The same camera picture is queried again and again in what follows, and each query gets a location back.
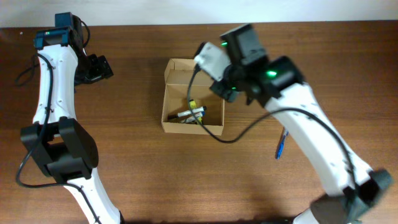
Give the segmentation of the blue ballpoint pen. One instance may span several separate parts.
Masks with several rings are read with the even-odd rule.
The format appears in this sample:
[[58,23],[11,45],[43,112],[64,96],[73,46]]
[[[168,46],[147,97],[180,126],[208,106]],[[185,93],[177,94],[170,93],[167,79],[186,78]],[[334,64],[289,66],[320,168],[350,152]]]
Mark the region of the blue ballpoint pen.
[[286,140],[288,135],[289,135],[289,131],[286,128],[283,128],[282,133],[280,135],[279,143],[278,143],[276,151],[275,151],[275,158],[277,160],[280,159],[280,157],[281,157],[281,155],[283,153],[285,140]]

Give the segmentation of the black whiteboard marker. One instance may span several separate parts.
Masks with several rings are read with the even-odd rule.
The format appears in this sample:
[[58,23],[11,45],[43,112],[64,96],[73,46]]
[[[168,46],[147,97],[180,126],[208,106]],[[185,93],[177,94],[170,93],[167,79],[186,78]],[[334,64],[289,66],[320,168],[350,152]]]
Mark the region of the black whiteboard marker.
[[[199,113],[199,112],[204,112],[206,110],[207,110],[207,107],[206,106],[202,106],[202,107],[199,107],[199,108],[192,109],[192,112],[193,113]],[[179,118],[179,117],[183,117],[183,116],[188,116],[190,114],[191,114],[191,111],[187,110],[187,111],[180,112],[180,113],[177,113],[177,114],[168,115],[167,119],[168,120],[175,119],[175,118]]]

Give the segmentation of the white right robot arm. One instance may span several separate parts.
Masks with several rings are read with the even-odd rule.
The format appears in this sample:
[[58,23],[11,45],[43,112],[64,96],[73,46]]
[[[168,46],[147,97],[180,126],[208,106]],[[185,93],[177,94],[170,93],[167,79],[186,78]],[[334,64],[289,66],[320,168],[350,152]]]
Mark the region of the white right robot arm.
[[291,223],[359,223],[392,185],[348,146],[315,98],[298,66],[287,56],[270,59],[258,35],[245,24],[206,42],[195,54],[214,94],[233,101],[239,92],[257,101],[286,128],[317,172],[324,194]]

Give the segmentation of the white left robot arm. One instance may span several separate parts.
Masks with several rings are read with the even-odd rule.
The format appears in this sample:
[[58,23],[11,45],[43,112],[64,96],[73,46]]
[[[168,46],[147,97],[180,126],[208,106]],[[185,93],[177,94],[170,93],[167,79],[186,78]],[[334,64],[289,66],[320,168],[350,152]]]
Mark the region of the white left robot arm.
[[62,186],[89,223],[124,223],[100,180],[95,140],[75,114],[76,86],[113,76],[105,56],[86,54],[89,39],[87,25],[70,12],[56,14],[54,28],[36,34],[39,101],[32,125],[21,129],[27,154],[16,182],[30,189]]

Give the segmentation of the yellow highlighter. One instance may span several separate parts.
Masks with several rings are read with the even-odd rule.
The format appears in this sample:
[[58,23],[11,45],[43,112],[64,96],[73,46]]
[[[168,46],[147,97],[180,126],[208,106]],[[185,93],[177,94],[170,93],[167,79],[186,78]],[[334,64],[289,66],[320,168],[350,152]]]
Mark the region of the yellow highlighter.
[[[189,105],[190,105],[191,109],[193,109],[193,110],[197,108],[197,104],[196,104],[195,100],[193,100],[193,99],[190,99]],[[193,118],[192,123],[196,123],[196,124],[202,123],[202,116],[203,116],[202,111],[195,113],[195,117],[197,118],[197,121]]]

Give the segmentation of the brown cardboard box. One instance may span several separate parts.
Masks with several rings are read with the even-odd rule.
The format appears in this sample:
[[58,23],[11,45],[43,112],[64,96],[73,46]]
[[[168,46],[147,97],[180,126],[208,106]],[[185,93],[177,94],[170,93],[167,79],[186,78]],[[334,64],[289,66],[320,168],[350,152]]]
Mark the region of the brown cardboard box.
[[[187,90],[193,75],[195,62],[192,59],[171,58],[164,72],[165,93],[162,108],[161,124],[166,133],[179,134],[206,134],[198,124],[183,124],[187,116],[173,119],[177,113],[188,110]],[[203,124],[214,135],[220,136],[224,130],[223,99],[216,96],[211,90],[213,80],[204,72],[199,72],[193,82],[190,98],[197,107],[205,106]]]

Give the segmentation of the blue whiteboard marker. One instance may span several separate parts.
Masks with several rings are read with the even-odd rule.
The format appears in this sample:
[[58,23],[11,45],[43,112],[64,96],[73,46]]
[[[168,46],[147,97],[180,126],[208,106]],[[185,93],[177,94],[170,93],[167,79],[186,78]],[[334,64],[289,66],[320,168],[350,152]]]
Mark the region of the blue whiteboard marker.
[[180,121],[180,123],[183,123],[183,124],[188,124],[188,123],[192,123],[192,122],[202,123],[202,117],[204,115],[205,115],[205,112],[202,111],[202,112],[196,113],[194,116],[191,116],[189,118],[186,118],[186,119]]

